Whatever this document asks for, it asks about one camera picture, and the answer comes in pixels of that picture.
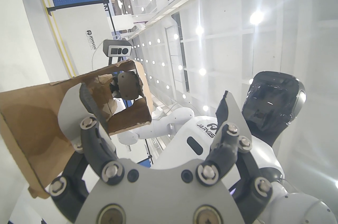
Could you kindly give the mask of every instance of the jarvis logo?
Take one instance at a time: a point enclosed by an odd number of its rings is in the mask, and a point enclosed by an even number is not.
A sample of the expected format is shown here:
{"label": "jarvis logo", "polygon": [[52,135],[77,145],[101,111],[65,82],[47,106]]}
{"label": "jarvis logo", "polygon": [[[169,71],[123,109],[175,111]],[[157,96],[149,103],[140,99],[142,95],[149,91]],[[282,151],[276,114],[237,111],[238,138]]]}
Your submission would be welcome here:
{"label": "jarvis logo", "polygon": [[87,30],[87,39],[88,39],[88,43],[91,46],[91,48],[93,50],[96,50],[96,45],[95,45],[95,41],[94,41],[94,37],[92,35],[92,31],[91,30]]}
{"label": "jarvis logo", "polygon": [[217,130],[217,124],[216,123],[209,123],[208,120],[202,120],[199,121],[196,126],[198,126],[200,129],[202,129],[208,136],[211,138],[215,137],[215,134],[213,131]]}

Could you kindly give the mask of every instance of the cardboard box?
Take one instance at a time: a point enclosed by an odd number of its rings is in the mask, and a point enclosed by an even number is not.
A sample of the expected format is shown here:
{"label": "cardboard box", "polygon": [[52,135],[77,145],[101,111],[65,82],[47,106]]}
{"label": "cardboard box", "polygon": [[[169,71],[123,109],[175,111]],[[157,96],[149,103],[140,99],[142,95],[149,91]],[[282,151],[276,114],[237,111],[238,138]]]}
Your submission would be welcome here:
{"label": "cardboard box", "polygon": [[139,76],[142,98],[111,117],[106,115],[109,134],[117,134],[151,122],[152,99],[139,62],[122,61],[69,80],[0,93],[0,133],[28,181],[32,197],[49,197],[45,188],[63,171],[74,152],[58,126],[58,111],[67,90],[86,83],[102,109],[102,99],[109,100],[111,93],[106,81],[100,90],[95,80],[101,82],[99,76],[130,70]]}

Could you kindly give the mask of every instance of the joyson logo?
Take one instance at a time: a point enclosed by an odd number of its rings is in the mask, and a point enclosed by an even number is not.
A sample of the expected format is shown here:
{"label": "joyson logo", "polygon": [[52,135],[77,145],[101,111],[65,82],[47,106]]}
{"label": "joyson logo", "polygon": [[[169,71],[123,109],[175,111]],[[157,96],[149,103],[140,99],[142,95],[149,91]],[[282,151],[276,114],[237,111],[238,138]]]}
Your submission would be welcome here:
{"label": "joyson logo", "polygon": [[91,30],[87,30],[87,39],[88,39],[88,43],[90,45],[90,47],[93,49],[93,50],[96,50],[96,45],[95,45],[95,41],[94,41],[94,38],[93,38],[93,35],[92,35],[92,31]]}

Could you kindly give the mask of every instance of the yellow stripe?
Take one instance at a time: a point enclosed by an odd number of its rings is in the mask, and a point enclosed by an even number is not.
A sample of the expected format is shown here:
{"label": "yellow stripe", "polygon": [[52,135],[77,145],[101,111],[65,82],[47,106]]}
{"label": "yellow stripe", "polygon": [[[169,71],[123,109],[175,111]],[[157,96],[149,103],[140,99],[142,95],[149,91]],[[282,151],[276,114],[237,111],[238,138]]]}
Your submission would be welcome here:
{"label": "yellow stripe", "polygon": [[52,28],[52,31],[53,31],[55,40],[56,40],[56,42],[57,42],[57,45],[58,45],[60,54],[61,54],[61,56],[62,56],[62,58],[63,58],[63,60],[64,60],[64,64],[65,64],[65,66],[66,66],[66,68],[67,68],[68,74],[69,74],[70,77],[75,76],[75,74],[71,74],[71,72],[70,72],[70,70],[69,70],[69,67],[68,67],[68,65],[67,65],[67,62],[66,62],[66,60],[65,60],[65,58],[64,58],[64,55],[63,55],[63,53],[62,53],[62,50],[61,50],[61,47],[60,47],[60,43],[59,43],[59,41],[58,41],[58,39],[57,39],[57,35],[56,35],[56,33],[55,33],[55,31],[54,31],[54,28],[53,28],[53,26],[52,26],[52,21],[50,20],[50,16],[49,16],[49,14],[48,14],[48,12],[47,12],[47,6],[46,6],[46,3],[45,3],[44,0],[42,0],[42,2],[43,2],[43,4],[44,4],[44,6],[45,6],[45,12],[46,12],[46,14],[47,14],[47,18],[48,18],[49,23],[50,23],[50,25],[51,25],[51,28]]}
{"label": "yellow stripe", "polygon": [[59,28],[58,28],[58,25],[57,25],[57,22],[56,22],[56,20],[55,20],[55,17],[53,16],[53,13],[52,13],[52,17],[53,17],[53,20],[54,20],[54,22],[55,22],[55,25],[56,25],[56,27],[57,27],[57,31],[58,31],[58,33],[59,33],[59,37],[60,37],[60,40],[61,40],[62,46],[63,46],[63,48],[64,48],[65,54],[66,54],[66,56],[67,56],[67,58],[68,58],[68,61],[69,61],[70,67],[71,67],[71,68],[72,68],[72,70],[73,70],[74,76],[76,76],[76,74],[75,74],[75,70],[74,70],[74,68],[73,68],[73,65],[72,65],[72,63],[71,63],[71,61],[70,61],[70,58],[69,58],[68,52],[67,52],[67,50],[66,50],[66,48],[65,48],[64,42],[63,42],[63,40],[62,40],[62,37],[61,37],[60,30],[59,30]]}

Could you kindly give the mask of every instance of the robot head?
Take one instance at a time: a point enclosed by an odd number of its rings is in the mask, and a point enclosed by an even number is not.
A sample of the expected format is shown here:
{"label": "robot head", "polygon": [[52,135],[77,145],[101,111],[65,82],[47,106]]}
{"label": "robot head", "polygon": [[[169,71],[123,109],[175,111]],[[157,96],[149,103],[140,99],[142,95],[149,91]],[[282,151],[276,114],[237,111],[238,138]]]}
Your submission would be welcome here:
{"label": "robot head", "polygon": [[296,118],[305,100],[304,86],[294,76],[260,72],[250,86],[242,114],[252,135],[272,146]]}

